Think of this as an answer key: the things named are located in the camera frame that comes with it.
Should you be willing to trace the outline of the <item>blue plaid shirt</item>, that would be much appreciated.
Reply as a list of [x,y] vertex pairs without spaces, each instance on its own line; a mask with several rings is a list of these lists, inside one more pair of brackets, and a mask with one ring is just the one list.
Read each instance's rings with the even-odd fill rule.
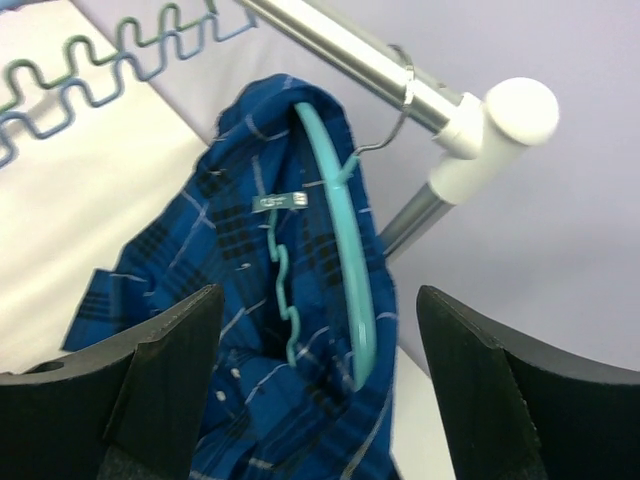
[[194,479],[393,479],[395,289],[363,178],[348,181],[377,348],[354,380],[348,307],[321,174],[296,108],[313,107],[339,161],[353,151],[341,105],[287,74],[247,85],[165,210],[96,271],[63,347],[141,323],[207,284],[224,320],[192,460]]

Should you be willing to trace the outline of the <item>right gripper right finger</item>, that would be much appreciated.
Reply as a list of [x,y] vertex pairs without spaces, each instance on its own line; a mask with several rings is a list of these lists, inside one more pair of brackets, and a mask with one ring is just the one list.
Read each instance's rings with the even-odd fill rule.
[[458,479],[636,479],[639,374],[551,346],[432,287],[423,348]]

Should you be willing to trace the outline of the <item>teal hanger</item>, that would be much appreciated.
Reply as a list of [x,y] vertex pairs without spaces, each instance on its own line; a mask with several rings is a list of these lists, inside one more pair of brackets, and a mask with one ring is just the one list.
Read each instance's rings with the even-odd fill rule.
[[[382,149],[394,140],[411,112],[415,97],[416,72],[411,57],[399,45],[392,44],[390,48],[398,55],[404,67],[406,79],[400,116],[384,140],[358,146],[345,163],[340,163],[333,141],[315,107],[306,102],[295,105],[295,111],[321,174],[321,185],[324,187],[334,228],[347,306],[353,354],[353,383],[356,391],[364,386],[374,367],[377,333],[369,273],[347,182],[358,166],[363,153]],[[290,305],[286,298],[284,281],[289,273],[289,254],[286,246],[276,241],[275,225],[280,210],[286,207],[297,209],[307,206],[307,195],[303,192],[256,196],[252,200],[253,212],[268,214],[269,255],[271,261],[278,265],[275,281],[277,305],[281,319],[291,324],[291,335],[286,345],[286,356],[291,366],[295,366],[297,362],[295,345],[301,333],[301,319],[296,306]]]

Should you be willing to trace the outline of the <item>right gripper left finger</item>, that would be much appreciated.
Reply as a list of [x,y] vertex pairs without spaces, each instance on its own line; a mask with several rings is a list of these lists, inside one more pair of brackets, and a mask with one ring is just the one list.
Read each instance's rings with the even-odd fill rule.
[[206,286],[94,345],[1,375],[4,479],[186,479],[224,307]]

